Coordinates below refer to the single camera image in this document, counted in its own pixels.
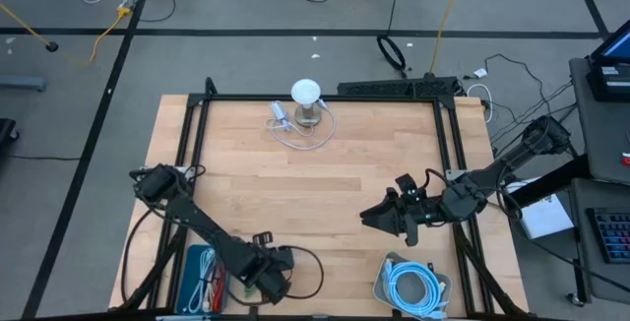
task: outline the white lamp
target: white lamp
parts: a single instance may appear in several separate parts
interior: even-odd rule
[[[313,105],[322,90],[313,80],[302,79],[293,84],[291,97],[300,105],[295,109],[295,121],[305,127],[312,127],[322,120],[322,110]]]

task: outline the table leg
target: table leg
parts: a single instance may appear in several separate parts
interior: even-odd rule
[[[523,188],[519,188],[510,195],[519,202],[521,207],[526,207],[562,187],[568,186],[573,178],[591,178],[589,160],[586,154],[571,160]]]

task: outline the yellow cable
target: yellow cable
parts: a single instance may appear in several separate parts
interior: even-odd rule
[[[43,36],[39,35],[37,32],[35,32],[31,27],[29,27],[29,25],[27,25],[26,23],[24,23],[24,21],[22,21],[18,16],[16,16],[16,14],[14,14],[11,10],[9,10],[3,3],[0,3],[0,9],[2,9],[4,12],[7,13],[7,15],[11,16],[11,18],[13,18],[14,20],[16,20],[22,27],[24,27],[27,31],[29,31],[32,35],[36,36],[39,40],[43,41],[44,44],[46,44],[47,46],[50,46],[50,41],[48,41],[46,38],[44,38]],[[122,21],[123,18],[129,16],[131,14],[131,10],[125,7],[118,7],[117,9],[118,12],[118,18],[116,19],[116,22],[114,22],[111,27],[109,27],[107,29],[107,31],[103,32],[101,35],[98,36],[98,38],[96,39],[96,41],[94,42],[94,46],[92,48],[92,55],[90,55],[90,59],[86,60],[81,60],[78,59],[70,54],[67,54],[63,51],[59,51],[61,53],[61,56],[63,56],[65,59],[79,63],[81,65],[89,65],[91,64],[95,58],[96,58],[96,50],[98,49],[98,45],[100,44],[100,41],[108,34],[111,32],[111,30],[113,30],[116,26],[118,26],[118,24],[120,23],[120,21]]]
[[[446,20],[449,18],[449,14],[451,13],[451,8],[453,7],[453,2],[455,0],[449,0],[449,4],[446,6],[446,11],[444,12],[444,17],[442,17],[442,23],[440,24],[440,30],[437,32],[437,37],[435,38],[435,49],[433,49],[433,59],[431,60],[431,67],[429,68],[429,73],[433,74],[433,68],[435,67],[435,60],[437,59],[437,53],[440,50],[440,39],[442,38],[442,31],[446,26]]]

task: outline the gray bin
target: gray bin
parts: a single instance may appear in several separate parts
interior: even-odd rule
[[[380,301],[385,302],[386,304],[392,306],[393,308],[398,308],[396,307],[395,304],[393,304],[387,298],[387,295],[385,294],[385,291],[383,290],[382,273],[385,269],[385,261],[388,259],[391,259],[394,262],[394,264],[410,261],[401,257],[396,252],[389,252],[388,254],[386,254],[385,258],[383,259],[383,263],[381,263],[381,268],[378,270],[378,274],[376,275],[376,281],[374,281],[374,288],[372,289],[372,292],[374,292],[374,297],[376,297]],[[438,282],[441,282],[441,283],[443,282],[446,285],[444,287],[444,291],[442,292],[442,301],[448,301],[449,298],[451,297],[451,279],[449,278],[449,276],[439,274],[439,273],[435,273],[435,277],[437,278]],[[424,289],[424,286],[422,285],[422,283],[417,282],[416,276],[400,277],[397,287],[398,287],[398,292],[400,296],[404,300],[407,300],[408,302],[418,302],[424,297],[424,294],[426,293],[426,290]],[[446,317],[447,306],[448,304],[440,307],[440,310],[444,312],[445,317]]]

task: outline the computer screen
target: computer screen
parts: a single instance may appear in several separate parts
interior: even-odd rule
[[[603,52],[603,56],[630,59],[630,31],[611,44]]]

